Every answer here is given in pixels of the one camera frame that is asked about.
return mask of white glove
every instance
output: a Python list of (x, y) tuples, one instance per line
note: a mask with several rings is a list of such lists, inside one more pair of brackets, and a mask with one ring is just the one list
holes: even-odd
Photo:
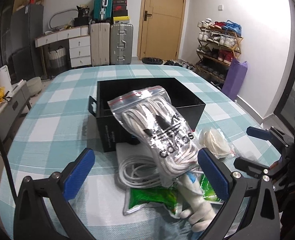
[(190, 208), (181, 212), (181, 218), (189, 218), (193, 232), (204, 231), (215, 217), (215, 212), (211, 204), (203, 199), (203, 192), (197, 178), (191, 172), (183, 174), (179, 179), (177, 188), (185, 200), (190, 204)]

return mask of beige suitcase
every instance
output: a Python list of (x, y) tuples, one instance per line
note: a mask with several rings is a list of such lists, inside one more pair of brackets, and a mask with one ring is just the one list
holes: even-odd
[(92, 66), (110, 64), (110, 24), (94, 23), (90, 30)]

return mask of blue shoe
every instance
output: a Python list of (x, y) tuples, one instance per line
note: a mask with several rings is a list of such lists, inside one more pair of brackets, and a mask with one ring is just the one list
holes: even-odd
[(239, 37), (242, 36), (242, 26), (230, 20), (226, 22), (225, 26), (222, 26), (222, 30), (229, 30), (235, 32)]

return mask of suitcase handle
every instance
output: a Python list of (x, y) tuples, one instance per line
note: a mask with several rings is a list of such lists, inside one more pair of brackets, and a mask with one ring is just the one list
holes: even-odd
[(93, 106), (92, 106), (93, 103), (95, 103), (97, 106), (97, 101), (93, 97), (89, 96), (89, 112), (96, 117), (96, 113), (94, 112)]
[(107, 7), (108, 0), (103, 0), (103, 7)]

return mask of purple yoga mat bag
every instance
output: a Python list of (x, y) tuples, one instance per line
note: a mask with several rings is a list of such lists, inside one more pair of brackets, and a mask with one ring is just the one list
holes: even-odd
[(241, 89), (247, 68), (247, 61), (240, 63), (236, 58), (232, 60), (222, 88), (222, 92), (232, 101), (236, 99), (236, 96)]

